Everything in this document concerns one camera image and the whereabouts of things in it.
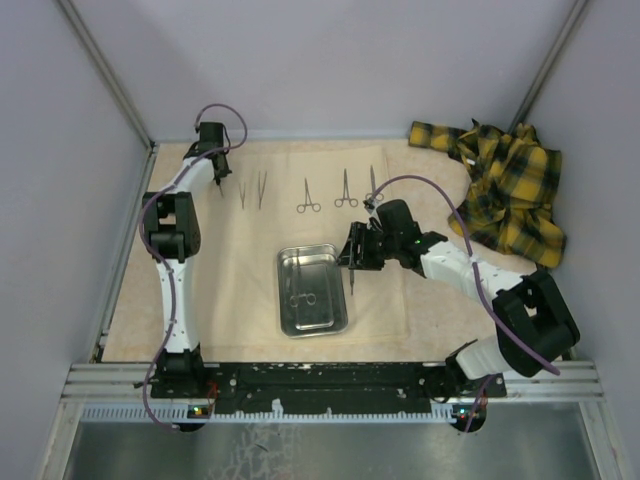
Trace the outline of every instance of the plaid fabric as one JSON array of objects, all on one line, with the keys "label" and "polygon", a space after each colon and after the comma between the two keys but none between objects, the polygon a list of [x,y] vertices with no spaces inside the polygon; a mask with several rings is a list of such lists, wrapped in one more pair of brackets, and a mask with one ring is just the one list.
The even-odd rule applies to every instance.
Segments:
[{"label": "plaid fabric", "polygon": [[[518,125],[515,136],[475,120],[473,125],[466,132],[413,122],[409,145],[446,152],[465,165],[471,185],[458,212],[473,240],[546,267],[558,266],[567,237],[551,220],[551,205],[561,153],[543,148],[530,125]],[[462,235],[453,215],[449,225]]]}]

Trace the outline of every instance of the scissors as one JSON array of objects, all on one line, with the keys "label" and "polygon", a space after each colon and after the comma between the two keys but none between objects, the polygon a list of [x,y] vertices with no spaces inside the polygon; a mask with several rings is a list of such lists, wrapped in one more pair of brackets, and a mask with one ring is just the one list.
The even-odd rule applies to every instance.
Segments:
[{"label": "scissors", "polygon": [[371,176],[371,193],[367,193],[364,198],[365,200],[381,202],[384,200],[384,195],[382,193],[378,193],[375,198],[373,197],[373,192],[376,191],[376,173],[373,171],[373,165],[369,168],[369,175]]},{"label": "scissors", "polygon": [[342,180],[342,198],[336,198],[333,203],[336,207],[340,208],[344,205],[344,202],[349,202],[349,205],[352,207],[358,206],[358,200],[349,195],[349,177],[347,176],[346,168],[344,169],[344,176]]},{"label": "scissors", "polygon": [[289,299],[289,304],[293,308],[298,308],[298,305],[300,305],[301,298],[304,298],[305,301],[307,302],[307,305],[309,305],[310,307],[313,307],[316,304],[315,293],[299,293],[298,295],[291,295],[291,298]]},{"label": "scissors", "polygon": [[307,183],[307,179],[305,177],[304,179],[304,203],[299,204],[296,207],[296,210],[298,211],[298,213],[304,213],[307,211],[307,207],[311,207],[311,210],[313,210],[314,212],[319,212],[322,207],[320,206],[319,203],[313,203],[313,200],[311,200],[311,195],[309,194],[309,184]]}]

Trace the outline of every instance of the beige towel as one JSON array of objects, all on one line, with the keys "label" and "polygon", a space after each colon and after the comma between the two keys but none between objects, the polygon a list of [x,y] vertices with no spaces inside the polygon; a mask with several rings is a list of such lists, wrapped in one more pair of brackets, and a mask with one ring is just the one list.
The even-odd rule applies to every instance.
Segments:
[{"label": "beige towel", "polygon": [[[221,353],[226,351],[224,347],[329,346],[405,338],[403,276],[397,262],[389,262],[382,272],[357,272],[353,297],[349,295],[348,275],[343,272],[349,316],[345,332],[290,339],[280,331],[277,253],[286,247],[318,243],[331,243],[340,251],[350,223],[368,219],[362,199],[371,190],[369,167],[374,167],[378,184],[388,178],[382,149],[292,154],[243,154],[239,150],[230,159],[234,173],[224,181],[224,198],[211,185],[196,199],[202,247],[196,257],[193,300],[203,356],[207,360],[233,361],[244,359],[229,358]],[[150,189],[160,188],[175,173],[180,159],[169,160],[163,159],[164,163],[156,166]],[[358,199],[357,208],[334,206],[334,200],[342,196],[344,168],[349,175],[350,194]],[[259,172],[263,176],[268,173],[260,210]],[[305,200],[305,177],[312,200],[322,206],[319,213],[296,211]],[[239,186],[245,184],[243,210]],[[392,198],[391,188],[384,193],[385,200]],[[148,261],[134,260],[141,256]],[[147,301],[126,301],[129,296]],[[153,261],[136,238],[110,336],[126,336],[123,329],[127,322],[120,318],[144,316],[150,320],[147,338],[159,343],[161,310]]]}]

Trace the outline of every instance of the metal tray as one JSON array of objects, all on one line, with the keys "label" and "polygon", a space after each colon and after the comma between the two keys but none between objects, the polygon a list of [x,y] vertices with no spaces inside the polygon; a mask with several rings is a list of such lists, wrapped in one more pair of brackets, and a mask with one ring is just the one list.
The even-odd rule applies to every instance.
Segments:
[{"label": "metal tray", "polygon": [[289,337],[339,333],[347,327],[342,275],[333,245],[278,253],[280,327]]}]

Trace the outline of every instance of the gray wall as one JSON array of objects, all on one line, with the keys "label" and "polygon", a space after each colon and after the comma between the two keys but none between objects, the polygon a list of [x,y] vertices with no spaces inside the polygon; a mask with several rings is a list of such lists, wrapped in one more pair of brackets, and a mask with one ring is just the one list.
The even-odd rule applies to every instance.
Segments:
[{"label": "gray wall", "polygon": [[572,1],[75,3],[162,140],[191,137],[212,100],[254,138],[507,128]]},{"label": "gray wall", "polygon": [[35,476],[145,151],[53,2],[0,2],[0,469]]},{"label": "gray wall", "polygon": [[[564,152],[555,277],[628,448],[640,443],[640,3],[594,1],[530,121]],[[640,457],[631,457],[640,473]]]}]

